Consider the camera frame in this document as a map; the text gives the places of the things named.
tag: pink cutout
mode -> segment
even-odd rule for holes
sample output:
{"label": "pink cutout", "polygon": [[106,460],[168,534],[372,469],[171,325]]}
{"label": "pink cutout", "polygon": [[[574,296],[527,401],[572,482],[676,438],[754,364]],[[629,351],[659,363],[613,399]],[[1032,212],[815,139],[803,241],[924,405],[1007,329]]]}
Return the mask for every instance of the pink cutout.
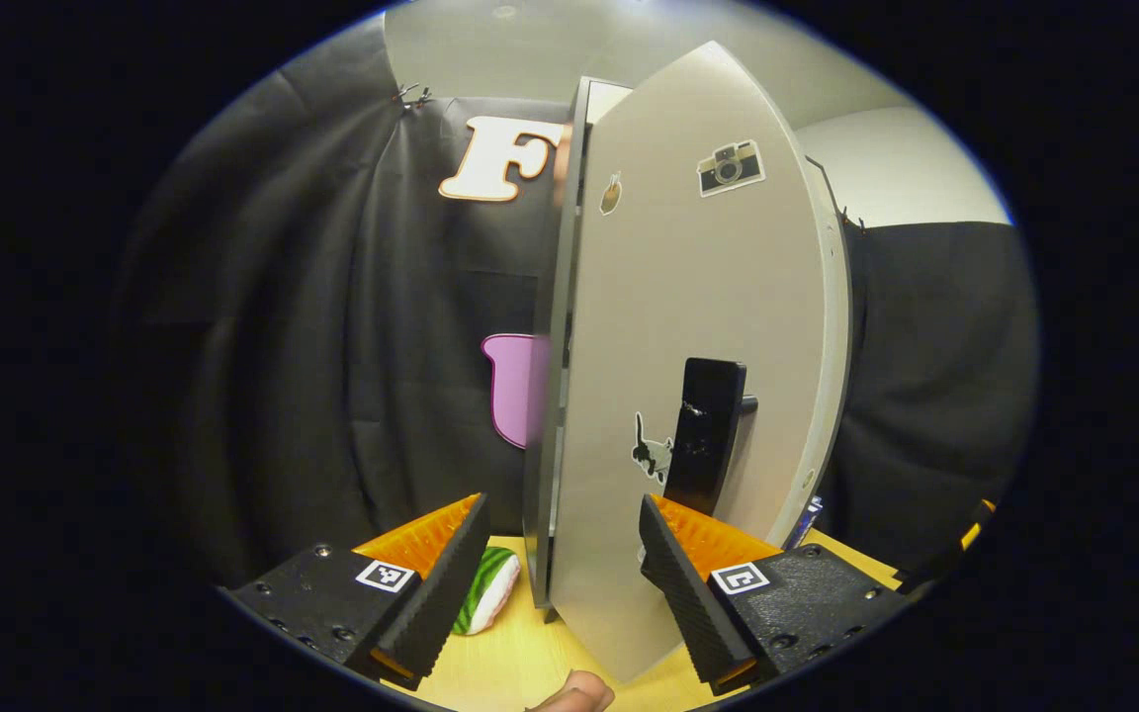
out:
{"label": "pink cutout", "polygon": [[483,339],[483,353],[491,361],[491,420],[506,441],[525,450],[530,388],[530,353],[534,337],[528,334],[494,334]]}

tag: table surface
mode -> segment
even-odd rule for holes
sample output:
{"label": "table surface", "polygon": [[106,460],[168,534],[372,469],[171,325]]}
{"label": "table surface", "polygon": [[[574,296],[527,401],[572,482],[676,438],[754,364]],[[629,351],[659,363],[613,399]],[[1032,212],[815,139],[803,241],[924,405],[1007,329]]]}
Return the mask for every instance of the table surface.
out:
{"label": "table surface", "polygon": [[[850,546],[811,530],[804,543],[819,543],[860,571],[877,579],[882,586],[895,589],[895,568],[860,554]],[[695,709],[714,699],[710,686],[697,680],[685,646],[679,646],[652,671],[621,685],[607,676],[591,654],[570,632],[565,621],[543,623],[543,612],[534,608],[525,571],[524,543],[521,537],[495,535],[490,546],[503,546],[521,555],[521,578],[511,598],[494,619],[494,625],[475,636],[448,636],[446,644],[420,689],[412,697],[460,712],[521,712],[533,707],[565,684],[570,671],[592,671],[616,694],[611,712],[633,709],[679,711]],[[391,686],[399,693],[408,690]]]}

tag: gray cabinet door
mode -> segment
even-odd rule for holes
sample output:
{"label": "gray cabinet door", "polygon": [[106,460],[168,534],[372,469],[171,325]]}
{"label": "gray cabinet door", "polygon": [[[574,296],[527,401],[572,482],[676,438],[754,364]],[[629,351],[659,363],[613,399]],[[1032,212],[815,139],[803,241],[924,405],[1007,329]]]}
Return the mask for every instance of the gray cabinet door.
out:
{"label": "gray cabinet door", "polygon": [[[821,172],[719,44],[614,105],[583,159],[550,595],[628,680],[681,643],[639,573],[638,523],[641,496],[663,488],[650,469],[674,436],[685,360],[745,362],[760,407],[743,420],[715,517],[781,541],[835,433],[849,276]],[[655,463],[633,459],[637,414]]]}

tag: sticker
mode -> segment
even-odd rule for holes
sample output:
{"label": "sticker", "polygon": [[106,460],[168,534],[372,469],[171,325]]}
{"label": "sticker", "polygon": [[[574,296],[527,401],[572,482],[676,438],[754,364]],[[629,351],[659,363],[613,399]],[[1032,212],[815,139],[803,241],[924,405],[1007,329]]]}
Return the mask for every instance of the sticker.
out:
{"label": "sticker", "polygon": [[530,334],[493,334],[483,341],[491,361],[491,423],[511,445],[525,450],[528,410],[530,361],[534,337]]}
{"label": "sticker", "polygon": [[697,163],[697,181],[700,196],[741,188],[768,177],[763,172],[763,154],[753,140],[739,140],[737,144],[720,146],[708,158]]}
{"label": "sticker", "polygon": [[665,442],[645,440],[645,416],[636,414],[636,447],[632,449],[632,461],[639,465],[645,476],[665,486],[665,475],[671,472],[671,453],[674,452],[674,441]]}
{"label": "sticker", "polygon": [[739,564],[737,566],[719,568],[719,571],[710,572],[710,575],[714,576],[715,581],[719,581],[719,588],[722,588],[723,592],[728,596],[755,590],[755,588],[768,586],[771,582],[768,581],[768,578],[754,564]]}
{"label": "sticker", "polygon": [[609,177],[609,185],[605,186],[605,194],[600,197],[600,215],[613,213],[621,197],[623,197],[623,171]]}
{"label": "sticker", "polygon": [[[516,163],[521,177],[535,179],[548,163],[548,147],[555,148],[565,131],[563,124],[501,116],[474,116],[465,125],[474,130],[474,137],[465,149],[460,170],[439,183],[443,198],[490,203],[516,198],[521,189],[507,181],[507,167]],[[516,144],[523,136],[534,138]]]}
{"label": "sticker", "polygon": [[398,594],[402,590],[403,586],[407,586],[408,581],[411,581],[411,568],[405,568],[396,564],[386,564],[385,562],[371,562],[363,568],[360,575],[354,576],[354,581],[361,582],[361,584],[367,584],[372,588],[378,588],[380,590],[387,590],[390,594]]}

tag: metal clip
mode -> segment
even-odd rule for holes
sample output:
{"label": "metal clip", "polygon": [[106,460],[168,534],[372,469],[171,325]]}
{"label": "metal clip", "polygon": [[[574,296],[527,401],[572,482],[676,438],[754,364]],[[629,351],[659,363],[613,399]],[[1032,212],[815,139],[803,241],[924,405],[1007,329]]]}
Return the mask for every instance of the metal clip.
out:
{"label": "metal clip", "polygon": [[429,88],[428,87],[425,87],[424,90],[420,92],[420,98],[419,99],[416,99],[415,101],[403,100],[403,98],[405,98],[408,91],[411,91],[412,89],[416,89],[416,87],[419,87],[419,85],[420,85],[420,82],[416,82],[415,84],[412,84],[410,87],[399,85],[399,92],[395,93],[394,96],[392,96],[392,99],[395,100],[395,101],[399,101],[400,104],[402,104],[402,108],[420,108],[420,107],[424,107],[424,105],[426,103],[428,103],[428,100],[429,100]]}

